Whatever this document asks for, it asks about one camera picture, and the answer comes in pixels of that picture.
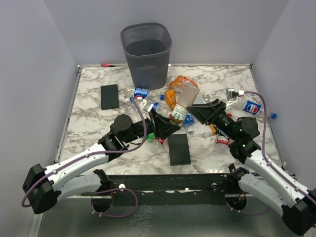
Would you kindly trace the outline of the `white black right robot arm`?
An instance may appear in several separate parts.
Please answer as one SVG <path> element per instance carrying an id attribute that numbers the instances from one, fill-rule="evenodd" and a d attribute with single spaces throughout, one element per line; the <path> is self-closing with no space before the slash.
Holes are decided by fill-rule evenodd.
<path id="1" fill-rule="evenodd" d="M 277 212 L 296 235 L 303 236 L 316 224 L 315 190 L 299 183 L 267 157 L 264 147 L 254 141 L 260 134 L 255 118 L 233 120 L 226 113 L 226 103 L 219 99 L 186 109 L 201 124 L 214 124 L 224 132 L 232 140 L 229 144 L 232 156 L 260 175 L 258 180 L 246 168 L 238 169 L 227 180 L 230 192 L 243 190 L 257 197 Z"/>

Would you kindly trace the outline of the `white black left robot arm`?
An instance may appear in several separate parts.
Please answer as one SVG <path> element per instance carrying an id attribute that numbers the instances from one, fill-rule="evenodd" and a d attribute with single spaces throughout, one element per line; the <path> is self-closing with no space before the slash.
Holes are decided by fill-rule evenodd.
<path id="1" fill-rule="evenodd" d="M 96 169 L 97 166 L 137 150 L 140 145 L 129 149 L 127 144 L 137 139 L 141 139 L 143 144 L 148 134 L 165 139 L 180 130 L 179 125 L 155 110 L 149 112 L 149 118 L 141 115 L 140 119 L 133 123 L 130 116 L 119 115 L 110 131 L 87 150 L 60 163 L 46 167 L 40 164 L 32 166 L 22 185 L 25 193 L 22 207 L 30 207 L 35 214 L 41 214 L 63 198 L 87 193 L 111 193 L 110 179 L 105 171 Z"/>

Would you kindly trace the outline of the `Starbucks latte bottle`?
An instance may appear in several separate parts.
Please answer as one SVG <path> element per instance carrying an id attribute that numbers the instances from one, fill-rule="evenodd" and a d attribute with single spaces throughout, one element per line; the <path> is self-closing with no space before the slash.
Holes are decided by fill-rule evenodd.
<path id="1" fill-rule="evenodd" d="M 171 113 L 171 120 L 174 123 L 180 124 L 184 121 L 188 113 L 186 108 L 193 104 L 199 91 L 200 89 L 192 84 L 185 86 Z"/>

